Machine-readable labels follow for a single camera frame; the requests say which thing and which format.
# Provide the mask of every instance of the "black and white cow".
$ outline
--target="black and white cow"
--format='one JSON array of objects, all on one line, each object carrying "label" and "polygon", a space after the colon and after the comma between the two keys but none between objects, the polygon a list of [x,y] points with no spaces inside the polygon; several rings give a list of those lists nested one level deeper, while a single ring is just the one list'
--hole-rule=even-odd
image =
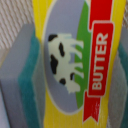
[{"label": "black and white cow", "polygon": [[82,53],[73,45],[83,48],[83,42],[76,41],[71,34],[49,36],[48,48],[52,73],[57,82],[67,87],[69,93],[80,91],[80,86],[73,80],[73,76],[77,74],[84,78],[84,74],[75,69],[76,67],[83,69],[82,63],[70,63],[71,53],[82,59]]}]

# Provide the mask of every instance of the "butter package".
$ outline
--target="butter package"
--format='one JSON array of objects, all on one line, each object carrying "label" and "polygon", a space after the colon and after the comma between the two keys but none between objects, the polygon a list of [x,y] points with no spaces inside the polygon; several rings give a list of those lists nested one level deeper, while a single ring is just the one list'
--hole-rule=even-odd
[{"label": "butter package", "polygon": [[44,59],[44,128],[106,128],[125,3],[33,0]]}]

